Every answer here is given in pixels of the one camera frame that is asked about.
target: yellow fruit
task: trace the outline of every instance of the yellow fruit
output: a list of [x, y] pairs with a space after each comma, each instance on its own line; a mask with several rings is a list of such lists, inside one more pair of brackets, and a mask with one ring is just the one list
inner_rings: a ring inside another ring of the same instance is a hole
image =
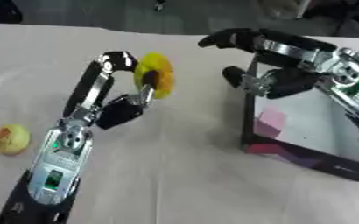
[[0, 128], [0, 152], [15, 155], [27, 148], [30, 132], [20, 124], [6, 124]]
[[134, 74], [136, 87], [138, 89], [143, 87], [143, 75], [151, 70], [158, 72], [158, 85], [154, 97], [160, 99], [168, 96], [174, 87], [172, 64], [165, 56], [157, 52], [146, 54], [138, 63]]

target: pink object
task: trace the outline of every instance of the pink object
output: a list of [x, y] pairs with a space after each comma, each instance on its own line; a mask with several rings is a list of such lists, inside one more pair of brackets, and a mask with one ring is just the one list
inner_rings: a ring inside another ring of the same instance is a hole
[[265, 108], [255, 121], [258, 135], [276, 138], [285, 126], [287, 116], [274, 108]]

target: silver metal frame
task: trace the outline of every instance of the silver metal frame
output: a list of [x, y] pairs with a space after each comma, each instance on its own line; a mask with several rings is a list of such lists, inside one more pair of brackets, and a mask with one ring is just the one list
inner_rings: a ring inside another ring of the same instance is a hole
[[[126, 52], [126, 66], [131, 61]], [[32, 168], [32, 177], [28, 185], [29, 194], [38, 202], [45, 205], [59, 204], [73, 193], [80, 179], [82, 168], [86, 164], [92, 150], [93, 134], [88, 126], [95, 122], [101, 108], [96, 100], [115, 67], [109, 60], [109, 55], [103, 54], [97, 62], [101, 72], [95, 79], [84, 101], [76, 106], [69, 117], [59, 119], [58, 124], [49, 129], [44, 142], [40, 146]], [[153, 99], [155, 90], [145, 85], [137, 94], [127, 97], [130, 104], [148, 106]], [[46, 186], [46, 181], [52, 171], [61, 173], [59, 184], [52, 189]]]
[[[352, 96], [344, 92], [345, 88], [359, 83], [359, 51], [349, 48], [340, 48], [334, 52], [323, 52], [320, 49], [308, 51], [297, 46], [265, 39], [265, 37], [257, 37], [255, 43], [256, 50], [274, 52], [300, 60], [300, 68], [313, 72], [314, 75], [320, 75], [320, 80], [316, 84], [319, 90], [359, 118], [359, 92]], [[252, 82], [256, 87], [260, 86], [260, 83], [268, 86], [266, 79], [268, 75], [267, 73], [258, 78], [258, 81], [249, 80], [249, 77], [244, 75], [243, 81]], [[258, 87], [258, 90], [260, 89], [264, 92], [260, 94], [256, 91], [255, 94], [265, 95], [269, 88]]]

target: robotic hand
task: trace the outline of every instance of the robotic hand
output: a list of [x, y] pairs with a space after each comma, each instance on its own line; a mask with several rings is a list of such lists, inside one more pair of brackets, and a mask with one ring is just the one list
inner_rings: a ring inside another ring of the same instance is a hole
[[[230, 66], [223, 76], [235, 88], [276, 99], [317, 87], [359, 121], [359, 51], [318, 40], [261, 29], [228, 29], [209, 35], [200, 47], [238, 48], [254, 53], [248, 71]], [[257, 77], [257, 63], [275, 67]]]
[[147, 69], [138, 93], [124, 94], [102, 104], [114, 84], [113, 73], [135, 73], [140, 66], [128, 52], [106, 52], [90, 63], [67, 102], [63, 118], [49, 129], [32, 168], [11, 192], [0, 213], [0, 224], [67, 222], [81, 170], [93, 145], [88, 127], [96, 123], [107, 130], [135, 119], [143, 114], [154, 93], [160, 91], [161, 71]]

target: white fabric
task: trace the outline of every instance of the white fabric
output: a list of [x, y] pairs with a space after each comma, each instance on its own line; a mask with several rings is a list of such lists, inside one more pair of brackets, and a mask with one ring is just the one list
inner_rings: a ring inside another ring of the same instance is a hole
[[[246, 67], [251, 55], [200, 49], [200, 38], [0, 25], [0, 125], [33, 134], [27, 151], [0, 155], [0, 210], [87, 64], [127, 50], [166, 55], [175, 90], [133, 122], [94, 129], [69, 223], [359, 224], [359, 183], [239, 150], [243, 93], [222, 69]], [[324, 39], [359, 48], [357, 38]], [[131, 74], [116, 77], [109, 99], [134, 90]]]

